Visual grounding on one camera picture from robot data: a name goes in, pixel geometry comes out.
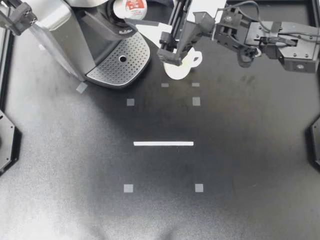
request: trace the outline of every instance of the silver machine panel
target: silver machine panel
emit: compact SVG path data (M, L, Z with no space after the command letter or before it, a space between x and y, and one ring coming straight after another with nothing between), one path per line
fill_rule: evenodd
M108 2L108 0L65 0L71 7L93 8Z
M63 0L25 0L38 21L30 31L72 75L84 81L95 62L70 6Z

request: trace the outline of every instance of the white mug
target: white mug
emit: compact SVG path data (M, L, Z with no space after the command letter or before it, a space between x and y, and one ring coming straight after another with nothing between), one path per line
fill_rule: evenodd
M202 52L191 48L187 56L182 60L181 66L164 63L165 73L174 80L184 79L190 73L192 68L198 67L203 60Z
M115 0L113 4L114 14L120 19L142 20L147 10L146 0Z

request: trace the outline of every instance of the white tape line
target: white tape line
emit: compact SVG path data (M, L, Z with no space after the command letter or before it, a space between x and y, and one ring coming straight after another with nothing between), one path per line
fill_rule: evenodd
M194 146L193 141L134 141L133 145L136 147L143 146Z
M123 192L126 194L132 194L134 192L134 185L133 184L124 184L123 185Z
M85 84L84 82L80 83L79 86L76 88L76 90L80 93L83 94L84 91L87 89L88 85Z
M204 185L203 184L195 184L194 190L196 193L203 193L204 192Z

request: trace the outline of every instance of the black table surface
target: black table surface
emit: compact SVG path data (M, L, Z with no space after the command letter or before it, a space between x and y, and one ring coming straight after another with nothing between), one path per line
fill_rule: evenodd
M265 20L308 24L308 14L302 3L262 6ZM317 74L267 57L241 68L209 39L196 49L203 63L184 80L167 77L152 46L131 87L88 83L79 94L30 32L17 37L5 111L23 137L0 177L0 239L319 240L320 171L307 131L320 113Z

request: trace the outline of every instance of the metal bracket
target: metal bracket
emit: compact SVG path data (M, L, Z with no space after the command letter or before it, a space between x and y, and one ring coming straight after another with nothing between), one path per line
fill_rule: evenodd
M270 59L278 59L287 71L300 73L317 71L320 43L319 37L312 35L319 34L318 27L285 21L281 24L264 21L263 24L274 31L266 32L259 22L252 22L244 41L246 45L259 48ZM291 32L304 32L311 36L286 34Z
M16 126L0 111L0 174L18 159L18 135Z
M237 39L239 27L248 27L249 21L238 7L226 10L221 22L216 25L214 34L218 44L237 52L238 63L243 68L249 68L255 56L259 54L256 47L243 44Z
M161 38L160 38L161 44L166 44L169 48L176 48L177 47L177 41L172 36L171 33L168 32L162 32Z
M22 2L19 6L17 6L9 17L0 11L0 27L11 30L16 36L20 36L37 20L38 19L32 12L31 7L25 2Z

